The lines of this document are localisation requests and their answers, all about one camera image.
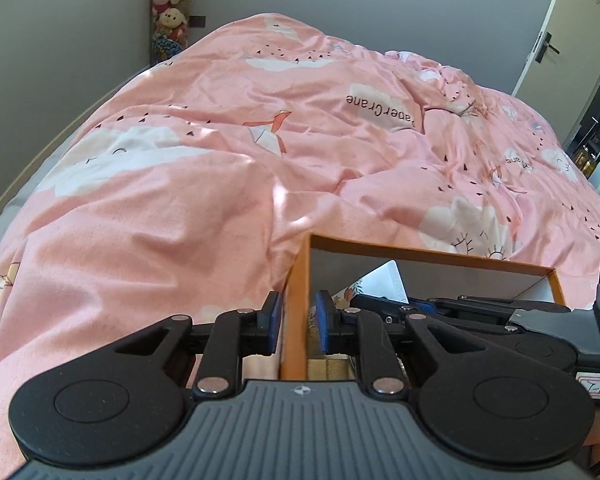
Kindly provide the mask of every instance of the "white bed sheet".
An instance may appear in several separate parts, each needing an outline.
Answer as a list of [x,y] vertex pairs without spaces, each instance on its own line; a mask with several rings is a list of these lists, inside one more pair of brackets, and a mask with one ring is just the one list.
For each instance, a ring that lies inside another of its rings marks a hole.
[[7,231],[7,228],[13,219],[16,218],[16,215],[19,213],[22,206],[25,205],[25,202],[29,199],[40,181],[42,181],[45,175],[51,171],[51,168],[58,163],[60,157],[62,157],[64,152],[69,148],[74,135],[75,134],[71,134],[62,144],[60,144],[60,146],[58,146],[56,150],[49,155],[42,165],[40,165],[36,173],[33,174],[27,183],[20,188],[20,190],[16,193],[16,196],[7,202],[4,210],[2,213],[0,213],[0,242],[2,241],[2,237]]

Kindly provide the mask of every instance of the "wall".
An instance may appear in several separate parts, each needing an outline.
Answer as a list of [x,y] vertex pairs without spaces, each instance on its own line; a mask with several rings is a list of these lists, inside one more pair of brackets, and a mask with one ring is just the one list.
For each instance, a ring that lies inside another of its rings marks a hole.
[[551,0],[192,0],[206,29],[280,12],[380,52],[411,50],[511,92]]
[[149,63],[150,0],[0,0],[0,195],[62,129]]

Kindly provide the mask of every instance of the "pink blanket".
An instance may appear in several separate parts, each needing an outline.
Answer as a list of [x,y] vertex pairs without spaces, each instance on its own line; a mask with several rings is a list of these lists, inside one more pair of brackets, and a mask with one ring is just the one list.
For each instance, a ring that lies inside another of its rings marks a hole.
[[569,306],[594,299],[600,198],[538,114],[255,16],[103,105],[4,237],[0,478],[22,462],[7,408],[24,381],[171,314],[258,308],[308,231],[556,267]]

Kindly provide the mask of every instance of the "cardboard box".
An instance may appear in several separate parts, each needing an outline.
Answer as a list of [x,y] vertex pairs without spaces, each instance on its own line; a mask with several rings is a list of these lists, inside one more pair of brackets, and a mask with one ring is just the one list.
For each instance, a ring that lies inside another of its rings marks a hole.
[[[464,295],[564,304],[555,270],[548,267],[311,234],[302,242],[283,292],[281,380],[308,378],[307,323],[315,293],[335,294],[389,260],[396,261],[404,288],[414,298]],[[318,377],[313,373],[311,378]]]

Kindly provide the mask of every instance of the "orange box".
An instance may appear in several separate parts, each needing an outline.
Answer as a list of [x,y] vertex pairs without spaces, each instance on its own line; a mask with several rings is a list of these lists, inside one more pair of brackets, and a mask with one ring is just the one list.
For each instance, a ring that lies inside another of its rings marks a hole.
[[280,379],[307,380],[309,307],[319,290],[343,290],[395,260],[409,296],[482,296],[564,304],[555,269],[461,254],[353,242],[311,234],[286,279],[283,292]]

